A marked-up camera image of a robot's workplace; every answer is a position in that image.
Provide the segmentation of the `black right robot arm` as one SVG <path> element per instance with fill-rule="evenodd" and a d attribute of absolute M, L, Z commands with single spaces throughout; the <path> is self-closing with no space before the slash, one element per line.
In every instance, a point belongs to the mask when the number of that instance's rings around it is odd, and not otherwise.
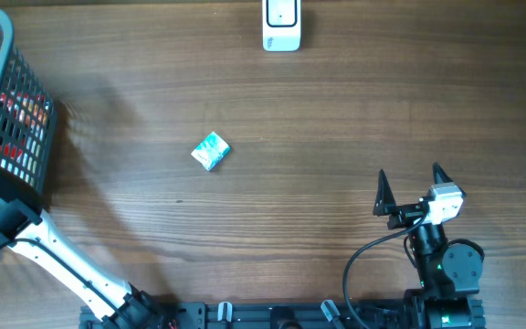
<path fill-rule="evenodd" d="M 418 202 L 398 205 L 384 171 L 378 175 L 373 213 L 388 216 L 390 229 L 406 228 L 405 250 L 413 257 L 419 289 L 401 300 L 399 328 L 484 328 L 479 293 L 485 254 L 468 239 L 447 238 L 443 224 L 460 215 L 466 193 L 433 164 L 434 184 Z"/>

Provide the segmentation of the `red snack packet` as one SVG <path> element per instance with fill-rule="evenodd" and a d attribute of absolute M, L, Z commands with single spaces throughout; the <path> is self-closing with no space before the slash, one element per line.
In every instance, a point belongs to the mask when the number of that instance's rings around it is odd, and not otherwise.
<path fill-rule="evenodd" d="M 31 187 L 39 187 L 51 105 L 42 94 L 0 96 L 0 166 Z"/>

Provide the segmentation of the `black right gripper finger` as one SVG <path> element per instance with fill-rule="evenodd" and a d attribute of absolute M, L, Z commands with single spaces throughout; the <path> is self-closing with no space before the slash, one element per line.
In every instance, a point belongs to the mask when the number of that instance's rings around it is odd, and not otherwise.
<path fill-rule="evenodd" d="M 392 215 L 396 211 L 396 202 L 383 169 L 378 173 L 377 192 L 373 214 L 377 217 Z"/>
<path fill-rule="evenodd" d="M 433 163 L 432 170 L 435 185 L 453 182 L 438 162 Z"/>

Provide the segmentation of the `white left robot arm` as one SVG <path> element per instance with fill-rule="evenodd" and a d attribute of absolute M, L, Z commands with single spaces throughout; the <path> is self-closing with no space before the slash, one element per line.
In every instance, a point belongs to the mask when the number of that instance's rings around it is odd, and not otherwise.
<path fill-rule="evenodd" d="M 103 328 L 158 328 L 163 309 L 148 293 L 104 270 L 67 238 L 41 195 L 17 183 L 0 162 L 0 250 L 39 265 L 85 302 Z"/>

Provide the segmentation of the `teal tissue pack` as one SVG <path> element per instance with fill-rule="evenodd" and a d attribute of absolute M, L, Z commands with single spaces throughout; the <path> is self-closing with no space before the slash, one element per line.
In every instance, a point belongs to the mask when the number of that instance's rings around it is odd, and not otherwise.
<path fill-rule="evenodd" d="M 191 156 L 207 171 L 214 169 L 230 152 L 230 145 L 217 133 L 211 132 L 191 152 Z"/>

